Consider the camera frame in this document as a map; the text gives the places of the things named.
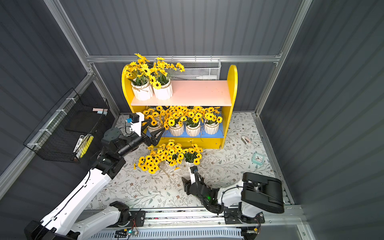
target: flower pot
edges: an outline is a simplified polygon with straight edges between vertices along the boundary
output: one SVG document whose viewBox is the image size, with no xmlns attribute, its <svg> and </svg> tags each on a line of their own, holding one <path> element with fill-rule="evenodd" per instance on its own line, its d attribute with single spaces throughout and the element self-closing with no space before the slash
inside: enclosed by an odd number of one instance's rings
<svg viewBox="0 0 384 240">
<path fill-rule="evenodd" d="M 161 89 L 153 89 L 153 91 L 155 92 L 157 99 L 160 100 L 167 100 L 173 95 L 172 84 L 170 81 L 168 81 L 167 84 L 161 86 Z"/>
<path fill-rule="evenodd" d="M 215 124 L 205 123 L 204 131 L 209 135 L 213 135 L 213 134 L 217 133 L 218 125 L 219 125 L 219 123 L 215 123 Z"/>
<path fill-rule="evenodd" d="M 131 85 L 132 85 L 133 93 L 135 94 L 135 97 L 138 100 L 140 101 L 148 100 L 153 96 L 152 85 L 150 85 L 149 83 L 146 83 L 143 86 L 136 86 L 133 83 L 131 83 Z"/>
<path fill-rule="evenodd" d="M 200 133 L 200 121 L 196 127 L 186 126 L 186 132 L 191 137 L 196 137 Z"/>
<path fill-rule="evenodd" d="M 178 124 L 176 124 L 176 127 L 169 127 L 169 132 L 173 136 L 178 137 L 184 133 L 184 125 L 180 127 Z"/>
<path fill-rule="evenodd" d="M 185 166 L 189 169 L 190 167 L 193 167 L 195 164 L 192 162 L 185 161 Z"/>
</svg>

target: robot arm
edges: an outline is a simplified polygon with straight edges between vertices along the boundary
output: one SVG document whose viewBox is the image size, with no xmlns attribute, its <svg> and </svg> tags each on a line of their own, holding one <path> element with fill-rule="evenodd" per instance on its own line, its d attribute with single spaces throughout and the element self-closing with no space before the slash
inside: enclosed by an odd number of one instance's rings
<svg viewBox="0 0 384 240">
<path fill-rule="evenodd" d="M 96 161 L 80 184 L 52 212 L 40 222 L 31 221 L 24 232 L 28 240 L 47 239 L 88 239 L 93 234 L 115 223 L 127 223 L 131 219 L 129 207 L 120 202 L 111 203 L 104 211 L 75 223 L 76 219 L 90 203 L 94 196 L 118 174 L 126 163 L 124 156 L 139 145 L 157 145 L 164 128 L 151 133 L 143 133 L 142 113 L 130 114 L 132 134 L 123 136 L 120 129 L 111 128 L 104 134 L 103 145 Z"/>
<path fill-rule="evenodd" d="M 222 213 L 224 207 L 238 204 L 237 217 L 245 223 L 263 210 L 283 213 L 284 203 L 281 181 L 251 172 L 245 172 L 238 183 L 220 189 L 211 189 L 199 175 L 197 166 L 190 168 L 190 180 L 182 178 L 184 191 L 200 198 L 204 207 L 213 213 Z"/>
</svg>

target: wire basket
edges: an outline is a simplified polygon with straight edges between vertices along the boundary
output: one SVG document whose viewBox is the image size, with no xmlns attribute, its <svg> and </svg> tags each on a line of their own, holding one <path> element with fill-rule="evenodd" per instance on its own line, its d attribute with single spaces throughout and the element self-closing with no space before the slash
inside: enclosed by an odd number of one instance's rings
<svg viewBox="0 0 384 240">
<path fill-rule="evenodd" d="M 167 69 L 172 80 L 219 80 L 221 62 L 189 62 L 182 63 L 185 72 Z"/>
<path fill-rule="evenodd" d="M 113 124 L 106 99 L 97 102 L 76 94 L 70 100 L 57 110 L 47 127 L 39 130 L 39 137 L 24 143 L 44 160 L 76 163 L 89 160 L 101 150 L 101 139 Z"/>
</svg>

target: floral patterned floor mat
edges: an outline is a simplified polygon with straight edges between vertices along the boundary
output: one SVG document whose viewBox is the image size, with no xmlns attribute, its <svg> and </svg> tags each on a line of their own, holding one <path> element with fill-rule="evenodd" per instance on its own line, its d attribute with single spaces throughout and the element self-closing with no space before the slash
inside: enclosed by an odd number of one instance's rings
<svg viewBox="0 0 384 240">
<path fill-rule="evenodd" d="M 116 127 L 123 127 L 126 118 L 127 115 L 121 115 Z M 250 138 L 251 143 L 244 144 L 241 136 Z M 262 166 L 252 163 L 255 152 L 265 156 Z M 181 177 L 189 179 L 185 164 L 174 171 L 175 167 L 162 163 L 162 170 L 153 175 L 139 168 L 134 170 L 134 162 L 137 163 L 139 157 L 148 153 L 149 150 L 142 144 L 128 154 L 125 157 L 127 163 L 120 173 L 94 197 L 86 209 L 104 209 L 117 200 L 133 209 L 202 206 L 198 198 L 184 192 Z M 204 177 L 204 182 L 213 188 L 238 182 L 244 172 L 274 177 L 251 113 L 233 113 L 224 149 L 204 149 L 202 155 L 199 173 Z"/>
</svg>

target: black wire basket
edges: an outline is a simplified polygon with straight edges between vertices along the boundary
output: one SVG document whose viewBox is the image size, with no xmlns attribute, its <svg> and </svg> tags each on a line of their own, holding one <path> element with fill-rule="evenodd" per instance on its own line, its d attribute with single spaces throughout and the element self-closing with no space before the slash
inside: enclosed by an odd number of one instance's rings
<svg viewBox="0 0 384 240">
<path fill-rule="evenodd" d="M 106 99 L 76 94 L 38 137 L 26 147 L 48 161 L 89 161 L 102 148 L 101 139 L 113 124 Z"/>
</svg>

